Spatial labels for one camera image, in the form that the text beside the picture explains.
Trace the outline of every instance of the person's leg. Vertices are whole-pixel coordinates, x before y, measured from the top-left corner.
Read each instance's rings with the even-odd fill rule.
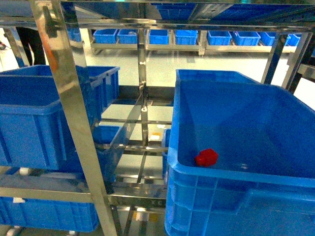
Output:
[[[38,31],[28,29],[30,36],[30,46],[34,53],[34,65],[46,65],[45,53]]]
[[[29,46],[29,35],[27,30],[25,30],[25,28],[22,27],[17,27],[16,31],[19,34],[20,40],[22,42],[25,54],[28,58],[29,64],[33,65],[33,58],[32,58],[32,54],[31,54],[31,50],[30,50],[30,46]]]

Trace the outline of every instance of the shelving unit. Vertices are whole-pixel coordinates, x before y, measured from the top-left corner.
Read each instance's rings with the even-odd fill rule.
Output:
[[[114,0],[93,0],[98,4],[114,3]],[[72,190],[59,189],[54,184],[47,185],[47,178],[36,176],[8,176],[1,175],[0,196],[18,197],[57,201],[71,201],[81,203],[94,203],[102,226],[104,235],[123,235],[117,209],[127,207],[129,210],[128,222],[124,230],[124,235],[128,234],[132,221],[132,215],[138,207],[141,211],[160,212],[166,204],[166,186],[158,184],[140,184],[143,176],[146,156],[150,153],[162,153],[165,148],[156,147],[148,139],[148,124],[157,123],[148,120],[148,99],[156,101],[155,104],[168,104],[173,98],[173,88],[148,87],[146,79],[146,51],[147,50],[178,50],[196,51],[203,55],[205,51],[233,51],[252,52],[253,47],[238,46],[207,46],[207,30],[239,30],[239,31],[276,31],[275,43],[272,47],[255,47],[257,52],[269,52],[267,66],[263,74],[262,83],[270,84],[282,52],[291,52],[295,48],[284,47],[286,34],[293,32],[302,33],[302,38],[295,50],[283,88],[294,92],[301,77],[311,81],[315,78],[315,67],[309,65],[311,54],[315,48],[314,26],[315,6],[307,0],[290,0],[290,4],[299,4],[299,8],[292,11],[277,11],[274,15],[260,16],[257,19],[243,21],[211,21],[212,18],[227,10],[231,5],[243,3],[240,0],[125,0],[120,5],[130,4],[137,9],[135,15],[130,17],[128,12],[120,12],[119,18],[107,19],[106,16],[87,8],[74,7],[74,3],[88,3],[88,0],[0,0],[1,6],[12,8],[17,4],[16,9],[22,10],[30,8],[34,18],[28,14],[8,14],[0,17],[0,26],[11,28],[15,32],[15,26],[35,27],[37,26],[41,35],[44,49],[53,72],[53,77],[58,89],[63,109],[69,124],[69,128],[80,158],[81,165],[86,177],[86,181],[70,181],[68,179],[58,179],[58,186],[72,186]],[[188,20],[154,20],[146,19],[148,4],[159,3],[197,3]],[[278,4],[281,6],[282,0],[252,0],[246,1],[251,4]],[[139,87],[123,86],[121,96],[116,101],[117,104],[124,103],[126,99],[134,101],[134,107],[126,120],[116,121],[128,131],[127,137],[133,131],[136,123],[142,126],[142,141],[139,143],[130,142],[127,146],[121,146],[125,152],[142,153],[143,158],[139,167],[137,183],[115,182],[104,183],[100,171],[99,162],[96,155],[95,145],[91,135],[87,111],[81,93],[80,84],[85,70],[86,61],[82,42],[69,42],[67,40],[68,28],[117,28],[117,29],[139,29],[137,34],[137,45],[100,45],[92,41],[93,49],[129,49],[138,51],[138,71]],[[174,34],[172,33],[170,45],[148,45],[146,44],[145,30],[148,29],[182,29],[201,30],[199,45],[179,46],[174,45]],[[9,36],[10,45],[19,66],[27,65],[25,52],[21,47],[18,35],[12,33]]]
[[[271,52],[271,46],[264,46],[261,42],[258,46],[237,46],[234,42],[231,42],[229,46],[213,46],[208,44],[207,37],[202,37],[204,34],[200,32],[196,45],[176,45],[174,30],[169,30],[169,44],[158,45],[149,44],[147,32],[146,38],[146,50],[147,51],[183,51],[183,52],[198,52],[199,56],[203,56],[205,52],[240,52],[240,53],[269,53]],[[89,29],[90,44],[93,53],[97,53],[98,50],[137,50],[136,44],[101,44],[95,43],[91,30]],[[294,53],[296,47],[285,46],[283,53]]]

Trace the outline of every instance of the blue crate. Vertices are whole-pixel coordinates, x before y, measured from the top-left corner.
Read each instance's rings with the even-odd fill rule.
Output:
[[[68,36],[69,40],[71,41],[76,41],[76,42],[81,42],[81,33],[79,28],[74,28],[74,29],[67,29],[68,31]]]
[[[196,45],[198,37],[197,30],[176,30],[175,38],[177,45]]]
[[[118,69],[90,67],[90,74],[98,75],[91,86],[99,116],[108,106],[107,94],[117,96]],[[48,74],[50,69],[33,66],[0,74],[0,165],[58,170],[75,147],[52,77],[19,75],[36,71]]]
[[[163,138],[162,138],[162,145],[161,145],[163,148],[168,148],[170,134],[171,134],[171,129],[165,129],[164,130]],[[167,152],[165,152],[165,151],[162,152],[162,156],[163,156],[162,177],[164,179],[164,182],[167,183],[167,179],[168,179]]]
[[[314,235],[314,118],[280,87],[178,80],[168,235]],[[207,148],[217,164],[197,167],[194,157]]]
[[[275,32],[260,32],[259,33],[260,37],[261,37],[261,41],[265,46],[272,46],[274,41],[275,41],[275,37],[276,37],[276,33]],[[291,39],[291,36],[288,35],[286,38],[286,42],[285,42],[285,46],[288,45],[289,40]]]
[[[96,43],[115,44],[117,42],[118,29],[101,29],[94,32]]]
[[[120,67],[114,66],[88,66],[89,77],[95,88],[94,97],[96,99],[97,117],[99,120],[101,119],[101,114],[119,96],[119,70]],[[52,76],[52,73],[50,67],[47,65],[35,65],[0,72],[0,76],[2,75],[24,75],[37,77]]]
[[[161,3],[156,8],[164,20],[187,20],[195,8],[195,3]]]
[[[99,224],[92,203],[24,200],[25,203],[13,203],[13,198],[0,197],[0,224],[77,232],[92,232]]]
[[[288,41],[288,44],[290,46],[296,47],[300,42],[302,34],[300,34],[300,33],[299,34],[290,34],[290,36],[291,36],[291,39]]]
[[[136,29],[121,29],[118,33],[119,43],[133,44],[137,43]]]
[[[257,32],[233,32],[232,38],[238,46],[257,46],[260,36]]]
[[[227,10],[214,17],[214,21],[243,21],[262,19],[274,16],[278,12],[290,9],[290,5],[234,4]]]
[[[209,45],[230,45],[231,34],[229,31],[208,31]]]
[[[194,80],[208,82],[230,82],[230,83],[249,83],[259,84],[257,81],[236,71],[223,70],[177,70],[178,80]]]
[[[167,29],[152,29],[149,33],[150,44],[168,44]]]
[[[106,150],[96,149],[100,168],[105,181],[112,182],[119,160],[124,152],[122,148],[118,148],[119,144],[126,143],[126,129],[119,126],[98,126],[94,128],[93,139],[97,144],[109,144],[114,148]],[[63,165],[58,172],[66,173],[83,173],[79,157],[75,152],[69,161]]]

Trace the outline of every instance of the red plastic part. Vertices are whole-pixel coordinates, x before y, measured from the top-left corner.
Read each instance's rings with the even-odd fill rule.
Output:
[[[218,154],[211,148],[202,150],[199,155],[195,157],[197,166],[209,167],[216,164],[218,161]]]

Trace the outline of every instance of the floor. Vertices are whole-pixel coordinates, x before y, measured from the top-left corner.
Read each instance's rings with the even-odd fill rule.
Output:
[[[98,55],[93,55],[88,44],[88,35],[85,29],[82,29],[83,40],[85,41],[85,54],[87,65],[107,65],[120,66],[119,73],[120,85],[138,85],[137,54],[133,51],[102,51]],[[3,31],[0,29],[0,41],[7,43],[3,37]],[[209,69],[209,70],[236,70],[256,81],[260,81],[266,62],[267,54],[248,54],[248,53],[210,53],[199,57],[196,53],[189,52],[148,52],[147,57],[147,80],[148,86],[175,86],[176,69]],[[0,51],[0,71],[17,68],[17,63],[10,49]],[[288,69],[287,55],[283,55],[272,84],[281,86],[286,71]],[[301,80],[295,95],[315,109],[315,84]],[[112,105],[103,114],[104,118],[126,118],[132,106]],[[172,119],[172,107],[149,107],[149,119],[151,120],[169,120]],[[149,126],[149,137],[155,134],[162,138],[165,128],[168,126]],[[134,140],[141,139],[141,125],[136,125],[131,137]],[[136,175],[140,166],[141,156],[123,155],[117,168],[118,174]],[[149,156],[145,164],[145,175],[161,177],[162,160],[160,157]],[[126,223],[127,212],[121,212],[120,218],[122,227]],[[164,215],[159,215],[153,222],[149,222],[146,235],[163,235]],[[131,225],[130,236],[144,235],[139,232],[141,221],[134,220]],[[66,235],[66,232],[25,229],[22,236],[58,236]],[[89,236],[102,235],[98,229],[91,234],[80,234]]]

